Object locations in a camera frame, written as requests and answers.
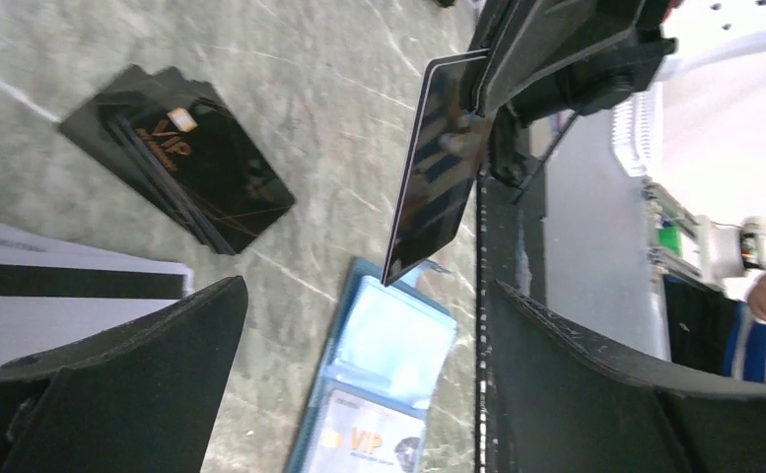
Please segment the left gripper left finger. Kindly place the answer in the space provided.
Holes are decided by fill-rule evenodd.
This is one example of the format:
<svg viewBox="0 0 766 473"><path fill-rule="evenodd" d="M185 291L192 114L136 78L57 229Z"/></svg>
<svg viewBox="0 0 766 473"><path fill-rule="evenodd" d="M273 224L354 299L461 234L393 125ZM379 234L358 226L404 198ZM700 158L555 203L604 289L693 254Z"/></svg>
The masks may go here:
<svg viewBox="0 0 766 473"><path fill-rule="evenodd" d="M240 276L0 366L0 472L196 472L240 344Z"/></svg>

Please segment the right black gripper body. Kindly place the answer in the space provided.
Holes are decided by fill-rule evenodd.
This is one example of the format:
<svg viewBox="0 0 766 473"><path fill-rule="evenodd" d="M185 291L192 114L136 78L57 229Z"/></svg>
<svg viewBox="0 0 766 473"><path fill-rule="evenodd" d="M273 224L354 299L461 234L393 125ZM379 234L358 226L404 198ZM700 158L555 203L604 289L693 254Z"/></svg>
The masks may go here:
<svg viewBox="0 0 766 473"><path fill-rule="evenodd" d="M675 1L487 1L470 50L484 62L467 69L467 94L493 119L489 172L526 188L559 143L537 159L515 148L521 129L568 110L575 121L611 109L648 88L677 42L662 34Z"/></svg>

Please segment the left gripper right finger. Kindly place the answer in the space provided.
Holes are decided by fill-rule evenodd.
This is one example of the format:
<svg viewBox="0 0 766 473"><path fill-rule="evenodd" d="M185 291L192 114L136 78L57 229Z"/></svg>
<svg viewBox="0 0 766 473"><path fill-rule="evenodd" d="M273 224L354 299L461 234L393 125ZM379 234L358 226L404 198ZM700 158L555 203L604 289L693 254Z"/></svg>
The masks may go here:
<svg viewBox="0 0 766 473"><path fill-rule="evenodd" d="M766 384L646 355L487 289L490 472L766 472Z"/></svg>

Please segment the single black VIP card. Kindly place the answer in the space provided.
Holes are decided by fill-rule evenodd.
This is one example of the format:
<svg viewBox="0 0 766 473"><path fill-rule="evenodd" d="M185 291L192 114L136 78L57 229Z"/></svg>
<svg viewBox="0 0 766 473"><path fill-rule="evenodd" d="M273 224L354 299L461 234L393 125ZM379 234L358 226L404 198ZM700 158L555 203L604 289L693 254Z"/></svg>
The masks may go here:
<svg viewBox="0 0 766 473"><path fill-rule="evenodd" d="M479 49L431 60L424 71L381 282L390 286L454 240L486 153L492 121L467 81Z"/></svg>

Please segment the silver grey card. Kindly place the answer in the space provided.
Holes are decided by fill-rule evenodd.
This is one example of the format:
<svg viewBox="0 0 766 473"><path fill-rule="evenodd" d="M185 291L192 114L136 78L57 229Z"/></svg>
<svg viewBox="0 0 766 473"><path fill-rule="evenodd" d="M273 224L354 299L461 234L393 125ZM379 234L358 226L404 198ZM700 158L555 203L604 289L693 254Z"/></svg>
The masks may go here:
<svg viewBox="0 0 766 473"><path fill-rule="evenodd" d="M0 366L169 306L193 271L0 224Z"/></svg>

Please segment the blue card holder wallet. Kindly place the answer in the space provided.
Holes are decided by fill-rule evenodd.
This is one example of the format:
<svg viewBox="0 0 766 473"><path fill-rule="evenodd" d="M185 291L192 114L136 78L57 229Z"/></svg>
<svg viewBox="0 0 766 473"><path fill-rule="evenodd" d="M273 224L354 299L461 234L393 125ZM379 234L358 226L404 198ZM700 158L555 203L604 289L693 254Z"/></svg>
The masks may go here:
<svg viewBox="0 0 766 473"><path fill-rule="evenodd" d="M303 472L316 421L333 389L423 420L420 463L429 406L456 322L447 308L418 290L417 281L425 271L444 270L426 261L386 287L379 266L353 260L286 471Z"/></svg>

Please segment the single silver VIP card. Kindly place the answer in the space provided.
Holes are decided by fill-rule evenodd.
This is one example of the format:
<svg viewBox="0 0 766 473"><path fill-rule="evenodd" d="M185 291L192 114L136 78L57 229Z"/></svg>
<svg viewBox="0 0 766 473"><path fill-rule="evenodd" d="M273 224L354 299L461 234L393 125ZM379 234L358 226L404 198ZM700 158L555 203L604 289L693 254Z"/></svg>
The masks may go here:
<svg viewBox="0 0 766 473"><path fill-rule="evenodd" d="M303 472L414 472L425 422L342 389L326 397Z"/></svg>

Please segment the black card case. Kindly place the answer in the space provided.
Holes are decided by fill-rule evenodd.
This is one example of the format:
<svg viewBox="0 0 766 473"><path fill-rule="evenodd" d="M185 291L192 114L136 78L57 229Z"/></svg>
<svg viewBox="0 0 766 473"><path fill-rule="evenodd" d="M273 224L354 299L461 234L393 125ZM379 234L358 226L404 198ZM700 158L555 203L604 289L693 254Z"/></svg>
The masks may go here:
<svg viewBox="0 0 766 473"><path fill-rule="evenodd" d="M217 254L237 255L296 199L207 82L127 66L57 126Z"/></svg>

